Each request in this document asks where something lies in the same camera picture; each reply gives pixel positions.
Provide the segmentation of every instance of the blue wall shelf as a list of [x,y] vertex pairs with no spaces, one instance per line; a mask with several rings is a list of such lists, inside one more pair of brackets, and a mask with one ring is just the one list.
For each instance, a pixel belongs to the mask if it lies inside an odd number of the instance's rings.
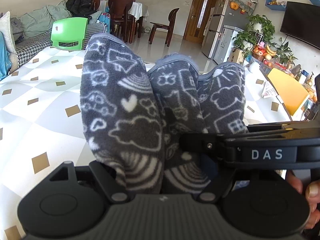
[[283,5],[271,5],[271,4],[268,4],[269,2],[272,2],[272,0],[266,0],[266,6],[270,9],[270,10],[273,10],[273,11],[285,11],[285,6]]
[[320,0],[309,0],[312,4],[320,6]]

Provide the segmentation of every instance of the white flower pot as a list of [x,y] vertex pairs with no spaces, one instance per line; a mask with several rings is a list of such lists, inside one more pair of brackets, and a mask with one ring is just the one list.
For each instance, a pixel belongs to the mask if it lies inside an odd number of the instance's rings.
[[244,45],[244,49],[243,50],[251,50],[253,48],[253,44],[247,41],[243,41],[242,44]]
[[262,33],[262,24],[261,24],[261,23],[255,23],[255,24],[253,25],[253,29],[254,29],[255,31],[259,31],[259,33]]

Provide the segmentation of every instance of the ribbed gray panel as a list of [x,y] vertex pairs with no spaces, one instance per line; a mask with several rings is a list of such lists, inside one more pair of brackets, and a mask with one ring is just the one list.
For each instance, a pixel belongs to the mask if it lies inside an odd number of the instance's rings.
[[[26,240],[44,240],[26,236]],[[113,205],[91,230],[69,240],[257,240],[230,226],[216,206],[194,201],[191,195],[136,195],[127,204]],[[303,240],[300,235],[272,240]]]

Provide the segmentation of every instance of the sofa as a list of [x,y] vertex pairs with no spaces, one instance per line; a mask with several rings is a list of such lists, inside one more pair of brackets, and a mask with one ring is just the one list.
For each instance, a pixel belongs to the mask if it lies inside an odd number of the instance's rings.
[[[107,32],[104,23],[96,23],[99,15],[100,12],[95,13],[89,21],[82,49],[86,48],[86,45],[93,34]],[[12,63],[9,73],[13,73],[19,67],[27,63],[34,55],[45,47],[51,46],[51,29],[53,22],[69,17],[72,17],[72,14],[67,10],[65,1],[60,2],[58,5],[44,6],[41,9],[34,10],[18,17],[17,19],[22,23],[23,40],[16,44],[12,35],[12,27],[6,27],[9,29],[9,33],[4,35],[4,39],[7,50],[10,52],[9,59]],[[71,47],[74,46],[74,43],[63,43],[61,45]]]

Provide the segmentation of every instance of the refrigerator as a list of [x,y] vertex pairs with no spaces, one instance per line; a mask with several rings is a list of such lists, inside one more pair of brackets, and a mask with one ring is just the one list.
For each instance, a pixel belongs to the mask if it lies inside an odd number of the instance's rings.
[[221,37],[213,57],[213,60],[217,64],[228,61],[228,57],[233,48],[233,42],[234,42],[233,38],[236,37],[237,34],[242,31],[243,31],[242,29],[239,29],[234,26],[229,26],[229,25],[223,26]]
[[243,30],[246,28],[246,24],[249,23],[249,19],[247,19],[248,13],[242,14],[240,11],[240,7],[237,10],[231,9],[229,0],[216,1],[209,31],[202,46],[202,52],[208,58],[214,60],[214,54],[217,50],[224,25],[234,26]]

